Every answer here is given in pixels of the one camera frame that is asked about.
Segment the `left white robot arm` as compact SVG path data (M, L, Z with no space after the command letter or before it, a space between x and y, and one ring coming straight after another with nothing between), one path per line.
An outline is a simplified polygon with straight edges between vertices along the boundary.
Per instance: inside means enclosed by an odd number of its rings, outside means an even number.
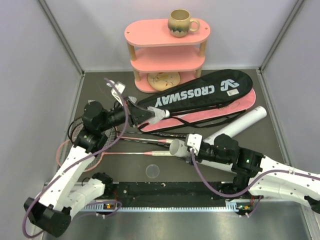
M157 122L157 109L142 107L130 98L119 101L119 107L107 110L98 101L88 102L81 116L82 129L72 144L69 154L49 184L35 197L25 200L22 220L23 235L29 221L54 237L60 237L69 227L74 216L98 197L109 198L114 191L111 179L97 173L80 190L72 191L75 183L95 158L113 147L122 133L108 142L106 132L119 125L135 127L144 122Z

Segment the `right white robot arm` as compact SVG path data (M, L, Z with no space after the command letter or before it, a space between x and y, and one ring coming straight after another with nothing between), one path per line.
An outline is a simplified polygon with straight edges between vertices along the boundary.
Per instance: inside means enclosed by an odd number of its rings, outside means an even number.
M320 176L288 166L260 152L240 147L238 141L226 134L218 135L213 144L203 141L199 134L187 137L192 164L208 161L230 166L235 173L232 193L211 186L200 173L205 186L226 199L245 198L247 195L272 197L292 201L320 212Z

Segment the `white shuttlecock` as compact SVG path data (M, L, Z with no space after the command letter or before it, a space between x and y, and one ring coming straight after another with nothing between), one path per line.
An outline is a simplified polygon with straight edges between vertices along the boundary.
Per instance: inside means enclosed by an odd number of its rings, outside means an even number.
M136 105L136 102L137 102L137 98L134 97L134 96L128 96L126 98L126 104L129 106L129 105Z
M166 109L163 110L156 107L148 106L147 110L153 113L153 117L147 120L147 122L151 125L154 125L159 121L170 117L170 112Z

